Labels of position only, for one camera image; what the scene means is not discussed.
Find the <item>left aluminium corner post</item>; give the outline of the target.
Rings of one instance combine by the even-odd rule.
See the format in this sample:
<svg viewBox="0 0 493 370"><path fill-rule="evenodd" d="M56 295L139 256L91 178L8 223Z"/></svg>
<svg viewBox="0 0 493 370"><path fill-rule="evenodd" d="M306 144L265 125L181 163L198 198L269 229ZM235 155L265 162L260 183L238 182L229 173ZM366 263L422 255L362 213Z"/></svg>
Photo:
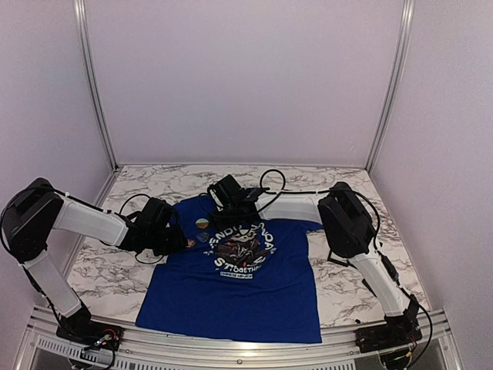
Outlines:
<svg viewBox="0 0 493 370"><path fill-rule="evenodd" d="M112 172L119 169L115 150L109 135L101 94L97 83L96 70L92 57L92 49L89 36L89 23L86 14L86 1L75 0L73 2L75 11L75 21L77 24L79 42L82 50L82 61L85 69L86 80L88 83L89 95L92 108L96 117L96 125L101 137L102 146L106 155L109 168Z"/></svg>

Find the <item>right aluminium corner post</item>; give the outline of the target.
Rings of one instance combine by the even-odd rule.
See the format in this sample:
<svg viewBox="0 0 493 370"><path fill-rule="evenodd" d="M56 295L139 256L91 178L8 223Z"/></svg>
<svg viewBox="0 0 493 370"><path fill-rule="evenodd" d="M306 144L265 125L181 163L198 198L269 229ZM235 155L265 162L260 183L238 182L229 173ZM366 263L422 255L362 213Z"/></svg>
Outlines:
<svg viewBox="0 0 493 370"><path fill-rule="evenodd" d="M371 143L371 148L367 156L365 170L372 173L380 154L384 137L391 121L391 114L394 108L398 87L400 85L409 49L411 37L411 27L414 17L415 0L404 0L401 12L401 20L397 35L397 44L392 62L391 74L384 96L384 102L379 115L377 128Z"/></svg>

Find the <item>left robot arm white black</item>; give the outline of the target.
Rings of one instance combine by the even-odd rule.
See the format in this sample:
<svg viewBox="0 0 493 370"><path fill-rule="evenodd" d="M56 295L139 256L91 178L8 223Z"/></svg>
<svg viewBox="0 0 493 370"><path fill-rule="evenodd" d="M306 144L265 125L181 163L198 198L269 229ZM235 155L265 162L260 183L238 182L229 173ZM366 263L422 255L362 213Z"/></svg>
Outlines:
<svg viewBox="0 0 493 370"><path fill-rule="evenodd" d="M151 251L157 257L187 245L177 209L159 198L150 197L143 209L121 214L58 190L43 177L14 195L1 213L1 242L54 308L61 327L81 343L95 339L97 324L56 262L50 244L57 234L90 238L134 254Z"/></svg>

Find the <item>blue round brooch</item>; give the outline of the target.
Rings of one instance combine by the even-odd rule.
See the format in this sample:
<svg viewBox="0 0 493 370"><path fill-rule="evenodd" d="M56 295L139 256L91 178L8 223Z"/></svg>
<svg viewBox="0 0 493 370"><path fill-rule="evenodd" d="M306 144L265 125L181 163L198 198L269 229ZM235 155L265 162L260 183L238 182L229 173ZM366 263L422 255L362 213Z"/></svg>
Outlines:
<svg viewBox="0 0 493 370"><path fill-rule="evenodd" d="M210 236L207 232L201 232L201 233L196 235L196 239L200 243L206 243L210 239Z"/></svg>

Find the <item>green round brooch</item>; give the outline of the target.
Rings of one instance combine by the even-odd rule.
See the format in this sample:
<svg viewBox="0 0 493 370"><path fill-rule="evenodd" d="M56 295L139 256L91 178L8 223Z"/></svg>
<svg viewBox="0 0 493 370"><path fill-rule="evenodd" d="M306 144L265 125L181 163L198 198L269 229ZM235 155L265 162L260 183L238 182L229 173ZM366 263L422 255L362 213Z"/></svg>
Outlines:
<svg viewBox="0 0 493 370"><path fill-rule="evenodd" d="M196 221L196 226L199 229L205 229L209 226L209 221L206 218L200 218Z"/></svg>

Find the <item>black display box left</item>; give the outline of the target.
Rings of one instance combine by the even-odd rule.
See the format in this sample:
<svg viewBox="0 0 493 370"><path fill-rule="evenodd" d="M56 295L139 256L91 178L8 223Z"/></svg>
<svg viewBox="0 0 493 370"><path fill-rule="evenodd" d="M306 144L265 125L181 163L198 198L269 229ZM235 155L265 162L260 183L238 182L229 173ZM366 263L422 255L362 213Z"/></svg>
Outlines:
<svg viewBox="0 0 493 370"><path fill-rule="evenodd" d="M333 251L329 251L329 254L327 256L327 261L342 267L348 267L350 265L348 261L341 260L340 258L335 257Z"/></svg>

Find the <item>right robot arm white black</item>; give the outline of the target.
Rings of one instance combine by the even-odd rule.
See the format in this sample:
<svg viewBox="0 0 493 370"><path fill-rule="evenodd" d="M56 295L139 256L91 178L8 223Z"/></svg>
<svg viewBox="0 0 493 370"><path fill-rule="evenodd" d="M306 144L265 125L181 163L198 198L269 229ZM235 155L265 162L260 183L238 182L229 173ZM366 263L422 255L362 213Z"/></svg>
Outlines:
<svg viewBox="0 0 493 370"><path fill-rule="evenodd" d="M329 253L356 268L379 300L386 321L382 339L398 345L418 327L419 302L401 287L396 267L381 251L380 216L348 183L339 181L327 190L271 190L242 187L228 175L208 186L207 193L216 201L213 220L221 228L274 219L321 225Z"/></svg>

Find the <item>aluminium corner post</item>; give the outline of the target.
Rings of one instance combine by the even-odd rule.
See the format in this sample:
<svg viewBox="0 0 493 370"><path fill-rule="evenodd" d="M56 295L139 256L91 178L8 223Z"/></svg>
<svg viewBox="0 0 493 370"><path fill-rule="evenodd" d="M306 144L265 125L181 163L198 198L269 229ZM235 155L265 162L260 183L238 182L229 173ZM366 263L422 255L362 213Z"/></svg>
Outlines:
<svg viewBox="0 0 493 370"><path fill-rule="evenodd" d="M384 96L384 102L379 115L377 128L371 143L371 148L367 156L365 170L372 173L380 154L384 137L391 121L391 114L394 108L398 87L400 85L409 49L411 37L411 27L414 17L415 0L404 0L401 12L401 20L397 35L397 44L392 62L391 74Z"/></svg>
<svg viewBox="0 0 493 370"><path fill-rule="evenodd" d="M102 146L106 155L109 168L112 172L119 169L115 150L109 135L101 94L97 83L96 70L92 57L92 49L89 36L89 23L86 14L86 1L75 0L73 2L75 11L75 21L77 24L79 42L82 50L82 61L85 69L86 80L88 83L89 95L92 108L96 117L96 125L101 137Z"/></svg>

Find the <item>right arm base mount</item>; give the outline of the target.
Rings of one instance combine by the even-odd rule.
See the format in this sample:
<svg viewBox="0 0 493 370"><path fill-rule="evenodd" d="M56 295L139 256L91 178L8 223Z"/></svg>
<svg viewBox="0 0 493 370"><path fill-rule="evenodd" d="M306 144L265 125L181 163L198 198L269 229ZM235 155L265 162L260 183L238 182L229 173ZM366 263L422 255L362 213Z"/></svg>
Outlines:
<svg viewBox="0 0 493 370"><path fill-rule="evenodd" d="M423 338L421 327L417 322L404 323L403 321L358 328L355 335L355 343L361 353L414 344Z"/></svg>

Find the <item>blue panda print t-shirt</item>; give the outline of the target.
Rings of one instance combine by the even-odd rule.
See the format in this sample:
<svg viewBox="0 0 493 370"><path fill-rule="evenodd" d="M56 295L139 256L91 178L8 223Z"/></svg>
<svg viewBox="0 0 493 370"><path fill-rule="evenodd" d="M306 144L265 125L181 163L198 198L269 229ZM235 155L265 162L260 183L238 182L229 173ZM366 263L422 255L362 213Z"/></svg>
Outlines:
<svg viewBox="0 0 493 370"><path fill-rule="evenodd" d="M260 220L219 232L196 226L213 210L210 198L181 201L176 210L184 234L196 245L155 268L138 327L234 341L320 342L307 240L319 224ZM206 243L196 239L201 232L210 236Z"/></svg>

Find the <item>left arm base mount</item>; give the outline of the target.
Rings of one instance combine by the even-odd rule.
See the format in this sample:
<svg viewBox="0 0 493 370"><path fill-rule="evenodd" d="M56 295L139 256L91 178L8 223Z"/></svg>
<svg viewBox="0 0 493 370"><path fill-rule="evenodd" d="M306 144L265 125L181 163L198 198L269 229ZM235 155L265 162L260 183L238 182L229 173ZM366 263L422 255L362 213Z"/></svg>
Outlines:
<svg viewBox="0 0 493 370"><path fill-rule="evenodd" d="M117 350L123 328L118 325L93 321L90 314L76 313L69 318L61 316L56 335L85 346L86 350Z"/></svg>

